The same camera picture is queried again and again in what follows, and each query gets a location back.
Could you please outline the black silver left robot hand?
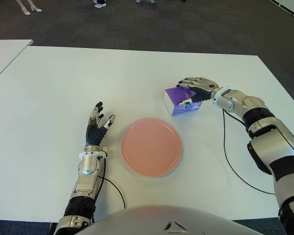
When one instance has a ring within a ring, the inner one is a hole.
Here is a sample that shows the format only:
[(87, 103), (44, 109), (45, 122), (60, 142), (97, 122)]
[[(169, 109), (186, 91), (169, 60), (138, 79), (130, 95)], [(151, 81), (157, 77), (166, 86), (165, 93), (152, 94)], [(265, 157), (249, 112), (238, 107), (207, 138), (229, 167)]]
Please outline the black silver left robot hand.
[(106, 121), (103, 121), (104, 113), (103, 103), (98, 102), (92, 109), (87, 129), (86, 129), (86, 146), (99, 146), (108, 129), (115, 121), (115, 115), (111, 115)]

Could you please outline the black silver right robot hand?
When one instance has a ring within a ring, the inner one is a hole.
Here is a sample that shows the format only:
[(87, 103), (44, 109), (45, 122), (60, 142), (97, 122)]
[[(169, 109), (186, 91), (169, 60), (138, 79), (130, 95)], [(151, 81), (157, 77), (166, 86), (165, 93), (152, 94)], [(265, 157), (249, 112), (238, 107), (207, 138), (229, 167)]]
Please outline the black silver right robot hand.
[(221, 89), (216, 82), (204, 77), (188, 77), (179, 81), (176, 86), (195, 92), (191, 98), (181, 101), (179, 106), (210, 100)]

